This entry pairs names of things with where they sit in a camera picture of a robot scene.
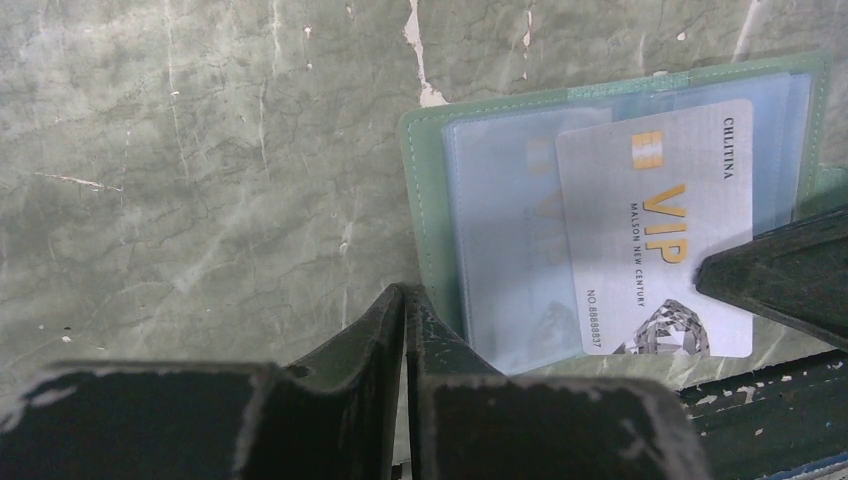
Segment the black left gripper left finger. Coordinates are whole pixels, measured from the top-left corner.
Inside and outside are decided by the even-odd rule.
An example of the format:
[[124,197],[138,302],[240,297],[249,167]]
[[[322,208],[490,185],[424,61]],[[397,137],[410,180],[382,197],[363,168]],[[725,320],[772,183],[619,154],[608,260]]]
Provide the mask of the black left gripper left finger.
[[5,479],[387,479],[405,293],[306,356],[66,361],[1,413]]

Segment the silver VIP credit card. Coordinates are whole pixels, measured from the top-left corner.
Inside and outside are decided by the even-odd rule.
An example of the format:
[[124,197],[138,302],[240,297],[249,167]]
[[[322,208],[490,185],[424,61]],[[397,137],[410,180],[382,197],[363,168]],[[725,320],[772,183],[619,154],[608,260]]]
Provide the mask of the silver VIP credit card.
[[555,139],[611,119],[557,107],[443,129],[466,338],[503,373],[584,354]]

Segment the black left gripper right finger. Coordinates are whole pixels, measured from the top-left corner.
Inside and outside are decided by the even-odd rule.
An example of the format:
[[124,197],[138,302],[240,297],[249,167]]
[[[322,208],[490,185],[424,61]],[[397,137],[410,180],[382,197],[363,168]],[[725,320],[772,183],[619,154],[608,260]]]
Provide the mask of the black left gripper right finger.
[[707,479],[679,396],[644,379],[509,377],[406,293],[416,479]]

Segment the mint green card holder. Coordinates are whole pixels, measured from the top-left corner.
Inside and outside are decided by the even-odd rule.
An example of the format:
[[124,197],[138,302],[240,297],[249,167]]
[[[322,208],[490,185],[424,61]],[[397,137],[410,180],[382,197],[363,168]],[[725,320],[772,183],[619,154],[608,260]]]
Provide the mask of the mint green card holder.
[[696,270],[820,205],[831,65],[809,52],[405,115],[439,316],[508,375],[749,356],[752,315],[698,293]]

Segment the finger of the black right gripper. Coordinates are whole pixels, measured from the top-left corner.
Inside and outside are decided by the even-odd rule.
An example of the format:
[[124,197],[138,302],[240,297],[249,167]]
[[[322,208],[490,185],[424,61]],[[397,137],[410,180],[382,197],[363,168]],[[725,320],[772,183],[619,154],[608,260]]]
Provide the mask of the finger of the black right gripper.
[[695,275],[710,298],[847,349],[847,210],[792,222],[708,256]]

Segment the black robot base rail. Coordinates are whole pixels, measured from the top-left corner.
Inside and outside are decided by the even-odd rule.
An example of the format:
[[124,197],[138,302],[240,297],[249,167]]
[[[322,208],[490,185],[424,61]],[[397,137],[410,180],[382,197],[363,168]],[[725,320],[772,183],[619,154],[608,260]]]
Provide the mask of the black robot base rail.
[[847,464],[840,350],[680,390],[716,479],[793,479]]

